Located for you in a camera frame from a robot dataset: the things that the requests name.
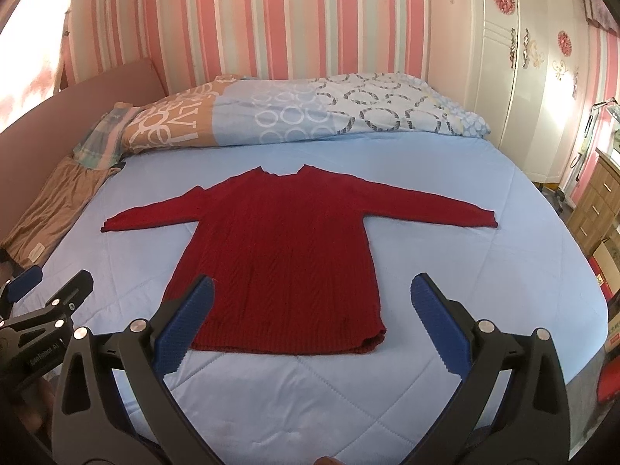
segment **silver screw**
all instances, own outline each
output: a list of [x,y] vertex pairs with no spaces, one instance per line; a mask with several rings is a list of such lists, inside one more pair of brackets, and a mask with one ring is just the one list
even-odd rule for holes
[[489,322],[488,320],[482,320],[478,324],[478,328],[485,334],[490,334],[491,332],[495,330],[495,326],[493,322]]
[[73,337],[75,339],[84,339],[88,334],[88,329],[86,327],[80,327],[73,333]]
[[551,334],[549,333],[547,329],[538,329],[536,331],[536,335],[538,336],[539,339],[543,341],[548,341],[549,339],[551,339]]
[[129,330],[132,332],[142,332],[146,328],[146,322],[144,320],[134,320],[129,325]]

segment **sweater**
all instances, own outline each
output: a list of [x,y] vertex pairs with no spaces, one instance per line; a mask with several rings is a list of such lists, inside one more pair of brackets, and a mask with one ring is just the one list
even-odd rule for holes
[[492,211],[469,203],[305,165],[197,186],[128,209],[101,231],[198,222],[163,296],[180,297],[201,274],[213,278],[215,301],[193,349],[365,353],[386,333],[365,215],[497,227]]

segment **white wardrobe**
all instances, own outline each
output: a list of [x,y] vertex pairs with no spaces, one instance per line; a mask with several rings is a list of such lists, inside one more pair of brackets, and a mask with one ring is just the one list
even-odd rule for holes
[[430,85],[482,115],[532,181],[560,180],[589,53],[583,0],[431,0]]

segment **sleeve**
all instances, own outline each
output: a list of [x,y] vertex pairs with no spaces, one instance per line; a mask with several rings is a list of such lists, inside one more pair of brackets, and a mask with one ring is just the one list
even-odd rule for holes
[[495,213],[462,201],[346,176],[353,201],[368,215],[460,227],[497,227]]
[[195,222],[201,216],[204,202],[205,190],[197,186],[178,198],[123,211],[107,219],[101,232],[131,231]]

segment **bed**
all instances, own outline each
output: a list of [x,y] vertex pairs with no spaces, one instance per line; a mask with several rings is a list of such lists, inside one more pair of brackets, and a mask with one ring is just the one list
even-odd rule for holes
[[[101,234],[104,220],[258,166],[290,174],[304,164],[474,203],[494,210],[499,228],[365,218],[387,327],[385,341],[372,353],[189,351],[165,382],[226,463],[312,463],[323,455],[348,464],[399,463],[459,382],[446,371],[411,306],[409,286],[420,272],[474,318],[490,319],[505,332],[549,329],[566,382],[602,346],[607,310],[596,278],[532,183],[483,139],[418,132],[132,156],[99,190],[47,261],[43,282],[15,313],[43,306],[86,269],[95,288],[75,313],[76,326],[99,334],[149,318],[195,224]],[[119,374],[117,380],[135,427],[152,438],[126,379]],[[491,422],[506,381],[506,376],[498,381],[481,425]]]

